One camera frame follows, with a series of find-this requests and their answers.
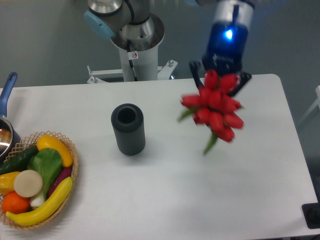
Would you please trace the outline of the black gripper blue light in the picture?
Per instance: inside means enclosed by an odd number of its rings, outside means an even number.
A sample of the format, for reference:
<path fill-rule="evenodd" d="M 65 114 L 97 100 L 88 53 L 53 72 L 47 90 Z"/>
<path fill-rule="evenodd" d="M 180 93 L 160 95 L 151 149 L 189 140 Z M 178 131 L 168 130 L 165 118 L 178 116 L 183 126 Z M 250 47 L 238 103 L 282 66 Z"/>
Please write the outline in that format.
<path fill-rule="evenodd" d="M 242 56 L 248 37 L 248 29 L 241 24 L 218 21 L 212 25 L 206 51 L 200 61 L 192 60 L 189 68 L 197 88 L 204 86 L 201 79 L 206 70 L 215 70 L 219 76 L 238 73 L 239 83 L 228 95 L 235 97 L 252 79 L 249 72 L 241 71 Z"/>

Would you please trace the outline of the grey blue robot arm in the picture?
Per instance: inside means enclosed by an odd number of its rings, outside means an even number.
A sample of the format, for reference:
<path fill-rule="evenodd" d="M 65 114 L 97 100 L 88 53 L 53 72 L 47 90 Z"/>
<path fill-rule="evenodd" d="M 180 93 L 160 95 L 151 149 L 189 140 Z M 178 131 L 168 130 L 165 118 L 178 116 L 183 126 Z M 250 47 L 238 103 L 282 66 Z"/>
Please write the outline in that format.
<path fill-rule="evenodd" d="M 158 47 L 165 36 L 161 19 L 150 11 L 148 0 L 90 0 L 84 19 L 98 36 L 117 47 L 122 75 L 126 82 L 168 80 L 177 66 L 169 60 L 158 65 Z M 206 51 L 201 61 L 189 68 L 197 87 L 202 85 L 200 69 L 218 75 L 234 73 L 239 83 L 235 96 L 251 79 L 242 70 L 242 56 L 255 10 L 253 0 L 217 0 Z"/>

